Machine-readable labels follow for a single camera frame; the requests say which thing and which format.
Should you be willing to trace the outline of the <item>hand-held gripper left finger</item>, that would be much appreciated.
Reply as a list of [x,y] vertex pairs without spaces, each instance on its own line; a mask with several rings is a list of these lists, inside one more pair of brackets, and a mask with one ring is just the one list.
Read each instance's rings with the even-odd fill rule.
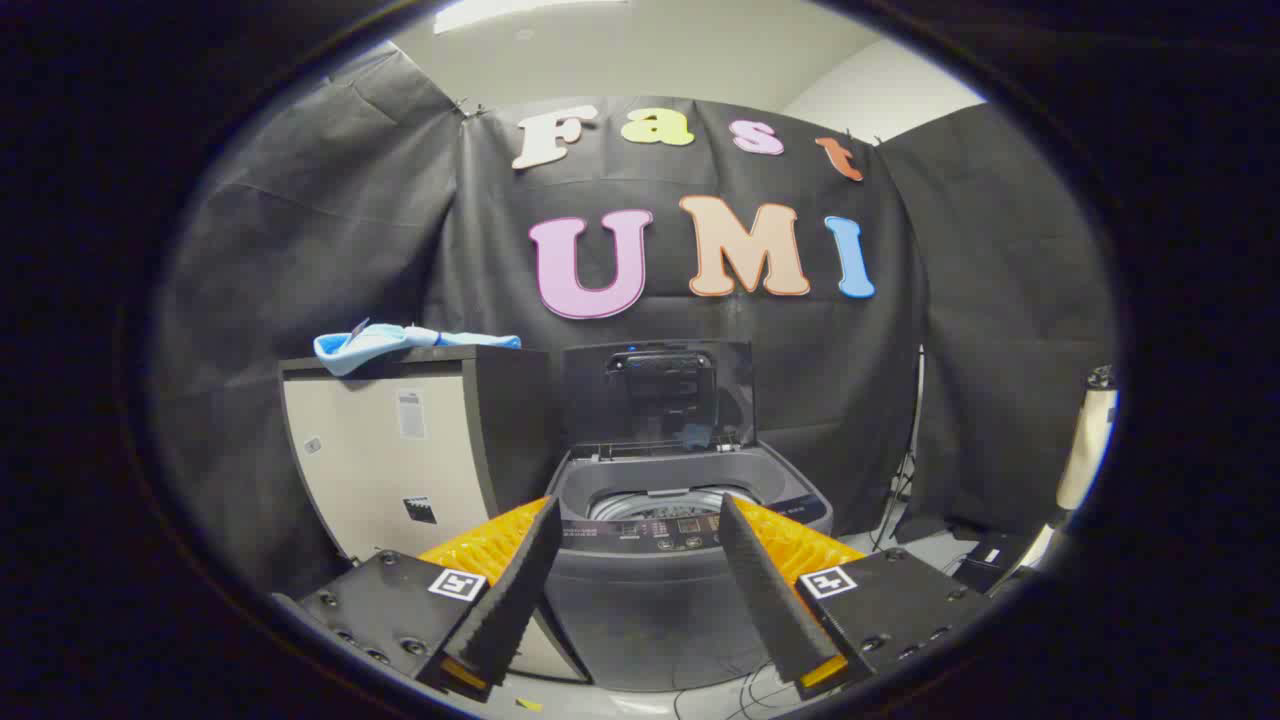
[[398,694],[484,703],[536,612],[563,528],[544,496],[420,555],[380,550],[300,600],[291,628]]

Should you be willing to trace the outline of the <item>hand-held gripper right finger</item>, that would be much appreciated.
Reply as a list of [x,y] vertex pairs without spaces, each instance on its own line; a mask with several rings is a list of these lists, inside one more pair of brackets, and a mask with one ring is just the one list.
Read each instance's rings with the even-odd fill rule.
[[905,550],[859,553],[733,496],[722,500],[718,537],[771,664],[804,700],[910,673],[993,606]]

